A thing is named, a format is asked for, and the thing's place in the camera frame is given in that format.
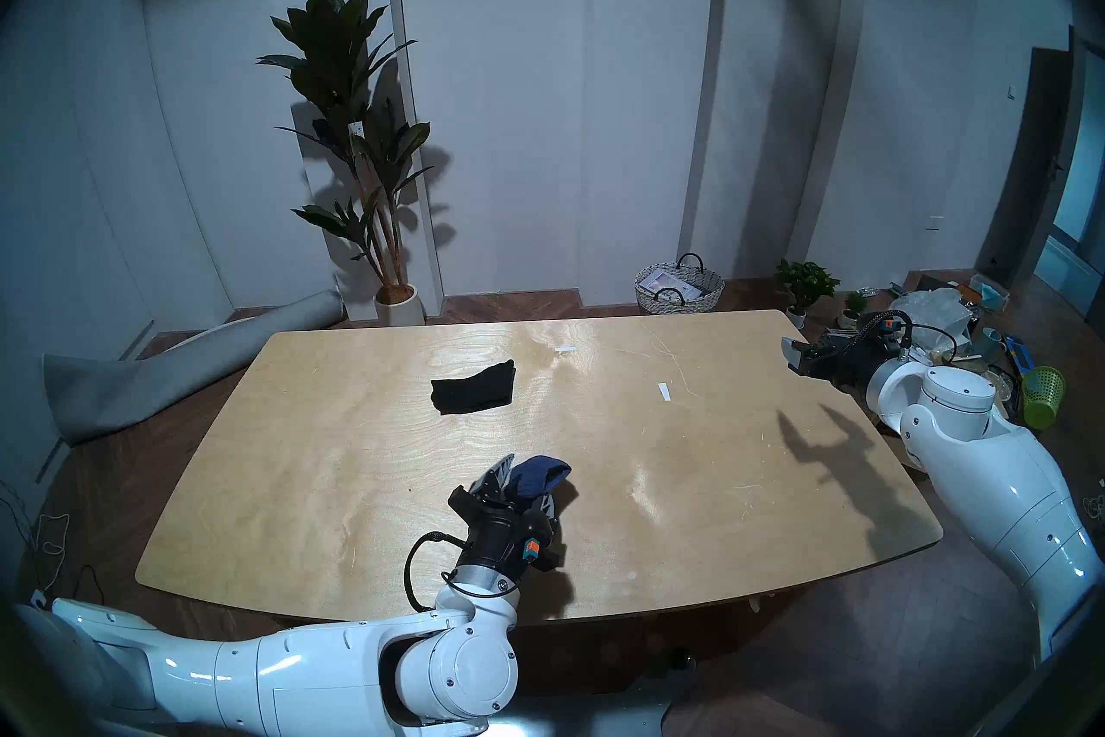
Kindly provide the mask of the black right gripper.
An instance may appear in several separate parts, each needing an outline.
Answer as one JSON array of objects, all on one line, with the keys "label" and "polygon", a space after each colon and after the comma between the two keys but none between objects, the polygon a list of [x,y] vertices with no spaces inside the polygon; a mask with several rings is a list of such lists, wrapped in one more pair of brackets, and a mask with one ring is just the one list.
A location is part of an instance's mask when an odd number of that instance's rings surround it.
[{"label": "black right gripper", "polygon": [[883,364],[883,345],[875,340],[857,344],[819,343],[783,337],[781,352],[794,373],[810,373],[835,388],[865,392],[876,370]]}]

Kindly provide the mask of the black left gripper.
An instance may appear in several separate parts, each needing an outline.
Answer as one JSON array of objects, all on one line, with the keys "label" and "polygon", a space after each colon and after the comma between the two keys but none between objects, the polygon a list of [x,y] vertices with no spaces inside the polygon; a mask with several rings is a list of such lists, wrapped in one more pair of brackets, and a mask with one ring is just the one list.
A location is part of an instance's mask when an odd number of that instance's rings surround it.
[{"label": "black left gripper", "polygon": [[476,566],[496,573],[524,573],[534,568],[552,570],[552,522],[559,514],[551,489],[519,509],[507,498],[514,454],[499,459],[469,489],[457,486],[448,506],[467,524],[457,567]]}]

